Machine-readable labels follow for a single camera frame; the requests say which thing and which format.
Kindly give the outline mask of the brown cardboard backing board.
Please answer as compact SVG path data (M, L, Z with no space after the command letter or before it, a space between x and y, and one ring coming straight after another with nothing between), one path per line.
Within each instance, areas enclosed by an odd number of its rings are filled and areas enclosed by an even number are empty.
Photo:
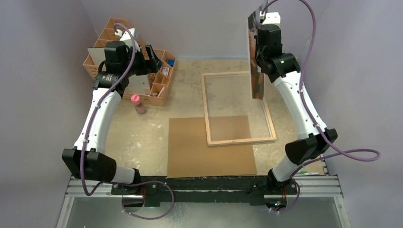
M251 144L209 146L203 117L169 120L169 178L255 174Z

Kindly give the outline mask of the printed photo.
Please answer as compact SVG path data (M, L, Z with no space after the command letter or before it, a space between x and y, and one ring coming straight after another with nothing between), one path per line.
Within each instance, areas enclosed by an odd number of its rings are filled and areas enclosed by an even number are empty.
M262 4L248 16L248 44L249 44L249 71L251 81L251 96L253 99L262 100L264 98L264 74L255 59L256 39L258 27L260 26L260 12L268 3L264 0Z

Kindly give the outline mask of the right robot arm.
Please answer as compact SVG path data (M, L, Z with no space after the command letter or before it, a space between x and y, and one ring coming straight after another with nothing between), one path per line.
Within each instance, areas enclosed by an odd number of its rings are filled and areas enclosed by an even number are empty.
M329 148L320 133L323 132L330 142L334 142L337 132L328 129L316 112L305 86L300 82L301 69L294 55L282 51L279 26L261 25L255 40L256 62L282 95L297 130L297 140L285 145L285 157L268 172L268 190L279 193L297 168Z

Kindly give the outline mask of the white wooden picture frame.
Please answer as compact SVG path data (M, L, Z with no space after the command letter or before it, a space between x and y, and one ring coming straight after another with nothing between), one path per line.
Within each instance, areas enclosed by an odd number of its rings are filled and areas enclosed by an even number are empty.
M253 99L249 85L248 71L202 74L209 146L268 143L277 139L267 101Z

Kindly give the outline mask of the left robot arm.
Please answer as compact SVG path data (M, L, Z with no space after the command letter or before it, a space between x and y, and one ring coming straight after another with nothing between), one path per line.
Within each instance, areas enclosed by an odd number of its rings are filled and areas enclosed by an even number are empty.
M64 149L62 160L75 178L122 183L129 194L142 187L136 168L117 165L106 156L106 139L118 104L122 100L129 77L157 73L163 65L150 44L145 45L146 59L140 47L123 41L110 41L104 47L105 59L94 78L91 107L79 138L73 148Z

